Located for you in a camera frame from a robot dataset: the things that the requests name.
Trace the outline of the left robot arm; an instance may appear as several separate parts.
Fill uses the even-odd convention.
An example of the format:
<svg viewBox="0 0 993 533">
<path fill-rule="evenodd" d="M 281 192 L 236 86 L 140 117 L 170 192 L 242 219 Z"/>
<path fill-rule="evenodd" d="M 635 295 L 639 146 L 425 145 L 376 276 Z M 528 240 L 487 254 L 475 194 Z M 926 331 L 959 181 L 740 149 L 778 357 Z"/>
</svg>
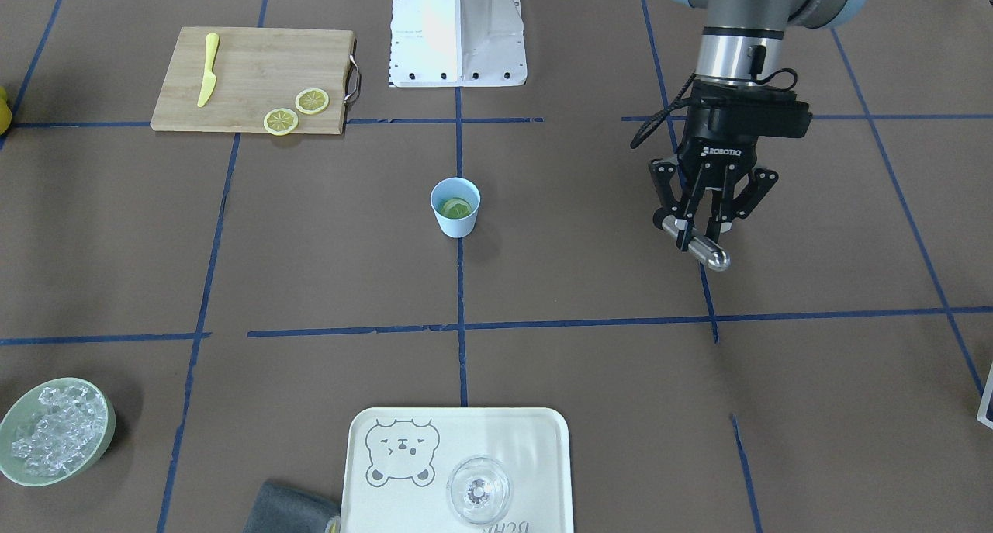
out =
<svg viewBox="0 0 993 533">
<path fill-rule="evenodd" d="M 673 0 L 707 13 L 697 65 L 676 98 L 650 116 L 631 140 L 643 143 L 670 113 L 685 109 L 673 156 L 649 162 L 660 208 L 656 228 L 678 250 L 723 271 L 731 258 L 719 244 L 737 219 L 748 218 L 779 181 L 761 168 L 761 137 L 802 138 L 812 121 L 809 104 L 791 85 L 772 80 L 785 30 L 831 28 L 851 20 L 867 0 Z"/>
</svg>

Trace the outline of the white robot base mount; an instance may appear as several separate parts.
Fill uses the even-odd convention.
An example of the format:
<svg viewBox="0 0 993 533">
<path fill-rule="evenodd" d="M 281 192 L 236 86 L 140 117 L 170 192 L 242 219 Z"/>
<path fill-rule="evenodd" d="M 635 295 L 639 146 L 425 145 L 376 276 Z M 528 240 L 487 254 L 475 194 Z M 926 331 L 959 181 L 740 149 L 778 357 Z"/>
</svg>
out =
<svg viewBox="0 0 993 533">
<path fill-rule="evenodd" d="M 391 0 L 394 88 L 525 85 L 521 0 Z"/>
</svg>

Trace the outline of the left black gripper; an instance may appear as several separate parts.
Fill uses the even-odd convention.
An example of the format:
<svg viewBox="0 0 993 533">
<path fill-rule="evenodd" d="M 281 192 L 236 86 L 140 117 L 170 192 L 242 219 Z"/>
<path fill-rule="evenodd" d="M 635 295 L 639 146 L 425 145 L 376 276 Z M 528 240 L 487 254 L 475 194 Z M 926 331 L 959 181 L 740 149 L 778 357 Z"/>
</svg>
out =
<svg viewBox="0 0 993 533">
<path fill-rule="evenodd" d="M 718 156 L 753 158 L 759 137 L 802 138 L 812 122 L 810 105 L 797 93 L 772 85 L 725 85 L 693 81 L 688 95 L 686 123 L 677 159 L 652 159 L 649 173 L 660 207 L 653 225 L 663 231 L 663 221 L 681 218 L 683 176 L 695 178 L 703 161 L 718 149 Z M 748 218 L 759 202 L 779 182 L 779 173 L 760 166 L 728 165 L 713 191 L 706 236 L 718 242 L 734 219 Z"/>
</svg>

